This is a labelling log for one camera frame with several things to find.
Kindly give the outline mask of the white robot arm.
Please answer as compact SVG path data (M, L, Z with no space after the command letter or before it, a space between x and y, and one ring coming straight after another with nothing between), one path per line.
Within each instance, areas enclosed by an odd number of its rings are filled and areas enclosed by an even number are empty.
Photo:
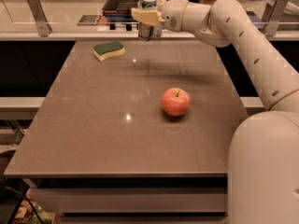
M228 224L299 224L299 73L236 0L158 0L132 16L208 45L234 46L258 97L244 100L254 109L229 148Z

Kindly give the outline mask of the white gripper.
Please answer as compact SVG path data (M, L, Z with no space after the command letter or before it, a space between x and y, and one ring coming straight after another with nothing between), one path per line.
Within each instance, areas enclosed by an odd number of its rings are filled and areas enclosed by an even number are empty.
M188 3L188 0L157 0L157 9L134 7L131 9L131 14L134 20L149 26L156 27L163 22L165 29L181 32L183 14Z

